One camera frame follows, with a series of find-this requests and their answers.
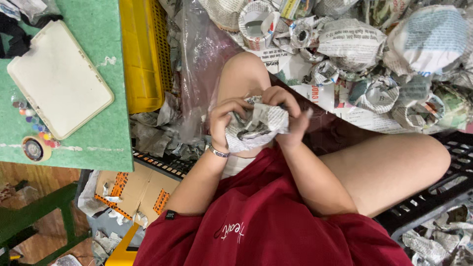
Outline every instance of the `cardboard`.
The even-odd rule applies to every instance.
[[[179,181],[137,162],[134,165],[135,171],[132,173],[101,171],[97,179],[95,198],[129,220],[132,220],[138,211],[142,212],[147,217],[149,225],[163,212],[164,205]],[[122,202],[113,203],[104,199],[106,182],[109,187],[113,186],[109,196],[118,196]],[[136,219],[135,222],[144,227],[143,220]]]

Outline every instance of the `bracelet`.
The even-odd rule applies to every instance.
[[[211,152],[213,152],[213,154],[215,154],[215,155],[217,155],[217,156],[219,156],[219,157],[227,158],[228,156],[230,156],[230,153],[223,153],[223,152],[220,152],[220,151],[214,149],[213,146],[212,146],[212,144],[210,144],[209,150],[210,150]]]

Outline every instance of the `yellow plastic crate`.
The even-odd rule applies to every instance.
[[[120,0],[120,17],[128,112],[155,111],[173,86],[166,12],[158,0]]]

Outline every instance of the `green table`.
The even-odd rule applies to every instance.
[[[56,0],[56,3],[67,27],[114,93],[115,101],[61,141],[63,148],[54,149],[51,158],[39,164],[133,171],[118,0]],[[23,23],[20,26],[31,35],[39,31]],[[8,40],[5,35],[2,35],[2,39],[4,42]],[[106,56],[116,57],[115,65],[100,65]],[[18,113],[18,109],[11,105],[13,92],[21,92],[7,73],[10,61],[0,60],[0,160],[32,163],[18,147],[25,136],[35,135],[35,132],[25,117]],[[80,147],[82,150],[74,151],[64,147]]]

